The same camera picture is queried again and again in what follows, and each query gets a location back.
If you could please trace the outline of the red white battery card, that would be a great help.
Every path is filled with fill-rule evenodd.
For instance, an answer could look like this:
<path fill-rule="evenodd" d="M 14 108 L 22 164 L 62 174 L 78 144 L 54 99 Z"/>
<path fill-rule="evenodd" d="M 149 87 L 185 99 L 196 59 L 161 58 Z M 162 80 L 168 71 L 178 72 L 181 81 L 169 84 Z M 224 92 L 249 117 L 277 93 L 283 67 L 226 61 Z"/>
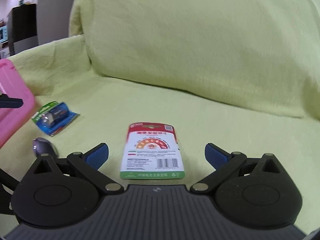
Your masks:
<path fill-rule="evenodd" d="M 121 179 L 183 179 L 184 165 L 175 129 L 169 124 L 137 122 L 129 126 Z"/>

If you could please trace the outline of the pink plastic bin lid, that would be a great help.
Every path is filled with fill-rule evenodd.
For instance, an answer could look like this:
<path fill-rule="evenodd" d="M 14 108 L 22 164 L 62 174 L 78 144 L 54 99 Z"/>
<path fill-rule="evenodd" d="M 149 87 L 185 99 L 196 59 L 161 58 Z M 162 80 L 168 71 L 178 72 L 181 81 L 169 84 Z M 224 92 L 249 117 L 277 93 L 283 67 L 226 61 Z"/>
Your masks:
<path fill-rule="evenodd" d="M 35 97 L 13 63 L 1 60 L 1 146 L 32 116 Z"/>

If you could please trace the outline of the white blue battery card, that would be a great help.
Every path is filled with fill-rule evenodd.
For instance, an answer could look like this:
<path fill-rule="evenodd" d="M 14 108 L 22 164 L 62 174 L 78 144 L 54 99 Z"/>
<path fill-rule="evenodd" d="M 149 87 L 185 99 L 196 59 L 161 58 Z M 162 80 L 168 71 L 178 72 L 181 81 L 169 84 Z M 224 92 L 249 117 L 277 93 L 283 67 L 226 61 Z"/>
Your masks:
<path fill-rule="evenodd" d="M 65 102 L 52 101 L 42 106 L 32 117 L 33 123 L 46 135 L 53 137 L 77 117 Z"/>

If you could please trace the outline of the black cabinet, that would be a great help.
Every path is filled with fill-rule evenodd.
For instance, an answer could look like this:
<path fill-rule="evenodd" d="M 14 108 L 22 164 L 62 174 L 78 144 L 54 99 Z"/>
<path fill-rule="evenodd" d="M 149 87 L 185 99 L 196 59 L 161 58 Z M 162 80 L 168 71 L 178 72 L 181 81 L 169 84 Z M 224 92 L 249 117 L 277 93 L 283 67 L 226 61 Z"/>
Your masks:
<path fill-rule="evenodd" d="M 10 11 L 7 28 L 11 56 L 39 45 L 36 15 L 37 5 L 34 3 L 14 7 Z"/>

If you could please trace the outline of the green covered sofa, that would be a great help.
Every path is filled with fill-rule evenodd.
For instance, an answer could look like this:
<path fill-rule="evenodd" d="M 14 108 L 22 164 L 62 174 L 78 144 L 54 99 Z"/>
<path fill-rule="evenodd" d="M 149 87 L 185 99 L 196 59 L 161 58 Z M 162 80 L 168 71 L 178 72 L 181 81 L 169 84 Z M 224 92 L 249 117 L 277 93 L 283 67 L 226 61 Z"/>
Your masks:
<path fill-rule="evenodd" d="M 211 142 L 273 153 L 319 227 L 319 0 L 74 0 L 69 36 L 10 58 L 41 107 L 78 117 L 51 138 L 61 157 L 108 144 L 100 168 L 123 185 L 127 129 L 172 125 L 192 185 Z"/>

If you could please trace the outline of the white refrigerator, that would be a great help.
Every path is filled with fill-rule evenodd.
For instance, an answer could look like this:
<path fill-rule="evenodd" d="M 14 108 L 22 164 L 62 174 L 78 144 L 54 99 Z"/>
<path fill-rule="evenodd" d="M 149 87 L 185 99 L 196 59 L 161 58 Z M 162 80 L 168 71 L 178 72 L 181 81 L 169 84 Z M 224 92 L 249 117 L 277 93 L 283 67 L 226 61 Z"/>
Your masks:
<path fill-rule="evenodd" d="M 39 45 L 68 37 L 69 16 L 74 0 L 37 0 Z"/>

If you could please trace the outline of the silver metal keychain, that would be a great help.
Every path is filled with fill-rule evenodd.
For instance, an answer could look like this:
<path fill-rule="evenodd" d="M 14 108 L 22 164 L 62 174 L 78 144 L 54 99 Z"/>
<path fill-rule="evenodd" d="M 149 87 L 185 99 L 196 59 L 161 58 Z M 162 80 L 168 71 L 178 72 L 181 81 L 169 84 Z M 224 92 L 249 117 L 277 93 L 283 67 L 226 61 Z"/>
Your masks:
<path fill-rule="evenodd" d="M 49 140 L 41 137 L 33 140 L 33 152 L 37 157 L 42 154 L 48 154 L 54 159 L 58 157 L 56 147 Z"/>

